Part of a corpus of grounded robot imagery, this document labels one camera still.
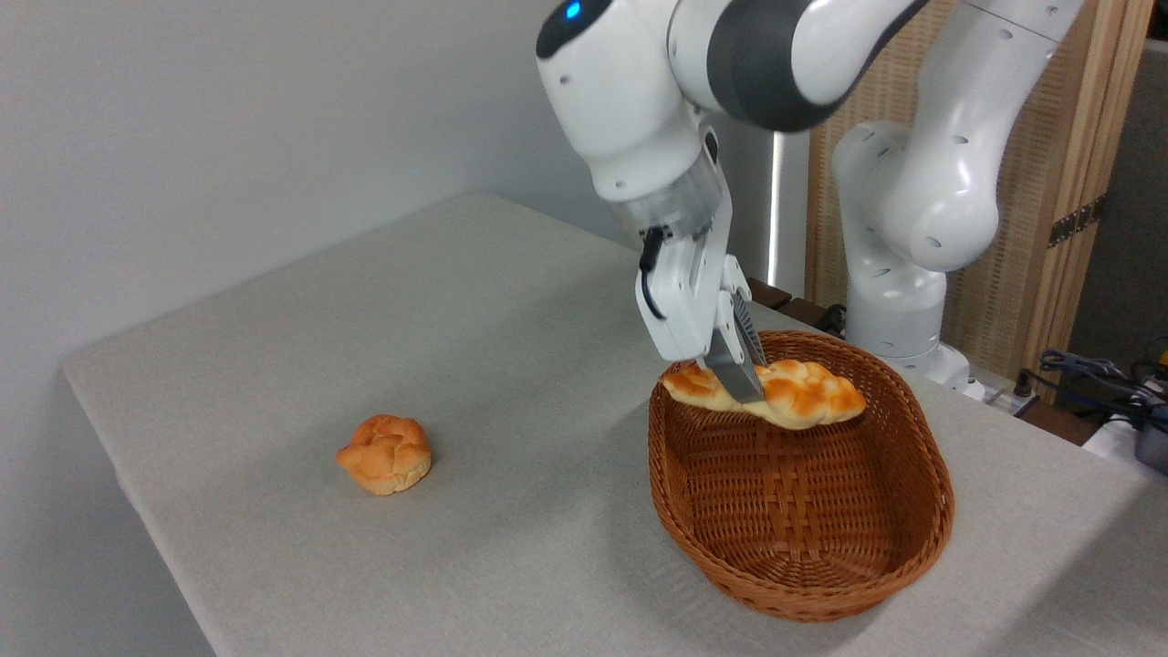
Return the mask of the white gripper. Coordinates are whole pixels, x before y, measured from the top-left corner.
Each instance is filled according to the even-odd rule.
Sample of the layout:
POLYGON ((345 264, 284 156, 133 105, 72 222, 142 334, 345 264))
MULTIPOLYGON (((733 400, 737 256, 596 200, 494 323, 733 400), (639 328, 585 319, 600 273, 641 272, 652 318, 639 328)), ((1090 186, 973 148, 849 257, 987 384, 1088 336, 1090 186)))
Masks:
POLYGON ((767 365, 746 275, 726 257, 734 205, 721 203, 700 236, 668 236, 663 227, 645 233, 642 262, 653 267, 637 277, 637 303, 663 360, 705 358, 730 396, 742 404, 765 395, 756 369, 767 365))

